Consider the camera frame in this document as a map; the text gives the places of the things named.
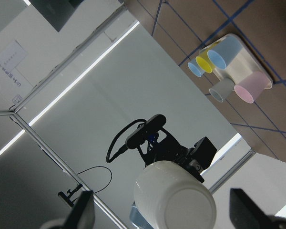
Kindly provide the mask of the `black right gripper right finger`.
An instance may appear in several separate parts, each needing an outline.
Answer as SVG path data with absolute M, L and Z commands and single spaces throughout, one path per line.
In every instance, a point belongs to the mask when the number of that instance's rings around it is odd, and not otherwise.
M 235 229 L 276 229 L 271 219 L 241 189 L 230 189 L 229 217 Z

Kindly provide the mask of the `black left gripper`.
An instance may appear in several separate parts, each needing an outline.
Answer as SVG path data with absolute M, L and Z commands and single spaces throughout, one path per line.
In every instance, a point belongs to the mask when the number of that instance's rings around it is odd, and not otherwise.
M 170 161 L 185 169 L 199 182 L 204 183 L 201 172 L 209 168 L 217 152 L 209 138 L 205 136 L 196 142 L 192 148 L 186 148 L 167 130 L 162 128 L 161 131 L 166 134 L 161 142 L 157 142 L 158 133 L 147 138 L 146 153 L 143 153 L 140 146 L 137 147 L 145 165 L 148 166 L 157 161 Z

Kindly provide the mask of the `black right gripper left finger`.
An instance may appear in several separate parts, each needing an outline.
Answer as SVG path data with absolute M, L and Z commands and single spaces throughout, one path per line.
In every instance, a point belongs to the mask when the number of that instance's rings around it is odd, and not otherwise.
M 83 191 L 71 213 L 66 218 L 64 229 L 92 229 L 95 223 L 93 191 Z

